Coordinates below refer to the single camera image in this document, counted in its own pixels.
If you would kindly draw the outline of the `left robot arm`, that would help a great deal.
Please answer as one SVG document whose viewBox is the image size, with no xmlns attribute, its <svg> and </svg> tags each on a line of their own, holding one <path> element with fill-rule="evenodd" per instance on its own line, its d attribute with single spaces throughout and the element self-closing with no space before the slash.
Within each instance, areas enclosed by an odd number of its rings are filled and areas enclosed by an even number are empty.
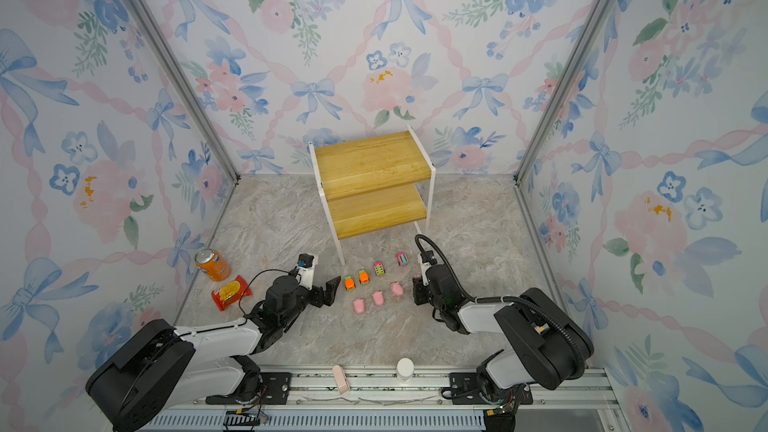
<svg viewBox="0 0 768 432">
<path fill-rule="evenodd" d="M 274 345 L 308 307 L 333 304 L 341 277 L 305 286 L 277 277 L 242 318 L 207 327 L 151 321 L 88 378 L 85 391 L 115 431 L 137 431 L 165 409 L 203 397 L 252 403 L 265 389 L 253 355 Z"/>
</svg>

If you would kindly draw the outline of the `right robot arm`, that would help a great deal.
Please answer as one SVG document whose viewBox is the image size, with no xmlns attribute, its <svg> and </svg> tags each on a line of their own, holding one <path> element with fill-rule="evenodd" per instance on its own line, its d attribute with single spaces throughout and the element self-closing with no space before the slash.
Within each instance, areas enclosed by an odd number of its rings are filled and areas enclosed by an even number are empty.
<svg viewBox="0 0 768 432">
<path fill-rule="evenodd" d="M 547 390 L 583 376 L 594 353 L 588 334 L 541 289 L 520 296 L 472 297 L 446 264 L 421 265 L 414 302 L 430 304 L 433 319 L 449 330 L 503 335 L 510 348 L 476 368 L 474 395 L 490 404 L 515 401 L 529 384 Z"/>
</svg>

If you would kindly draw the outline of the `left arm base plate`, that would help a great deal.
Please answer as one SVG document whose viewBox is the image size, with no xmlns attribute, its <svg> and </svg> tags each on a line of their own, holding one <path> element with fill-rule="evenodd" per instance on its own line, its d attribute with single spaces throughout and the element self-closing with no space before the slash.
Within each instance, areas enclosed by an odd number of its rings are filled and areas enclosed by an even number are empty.
<svg viewBox="0 0 768 432">
<path fill-rule="evenodd" d="M 206 405 L 285 405 L 290 392 L 289 372 L 248 372 L 235 391 L 205 398 Z"/>
</svg>

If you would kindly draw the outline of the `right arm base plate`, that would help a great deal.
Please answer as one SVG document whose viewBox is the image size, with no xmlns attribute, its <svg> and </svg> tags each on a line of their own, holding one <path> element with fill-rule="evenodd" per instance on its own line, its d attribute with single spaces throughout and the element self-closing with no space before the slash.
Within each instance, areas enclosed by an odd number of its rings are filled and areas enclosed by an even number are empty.
<svg viewBox="0 0 768 432">
<path fill-rule="evenodd" d="M 532 405 L 533 397 L 527 384 L 499 388 L 485 375 L 477 372 L 452 372 L 449 385 L 441 390 L 444 400 L 454 405 L 484 405 L 492 408 Z"/>
</svg>

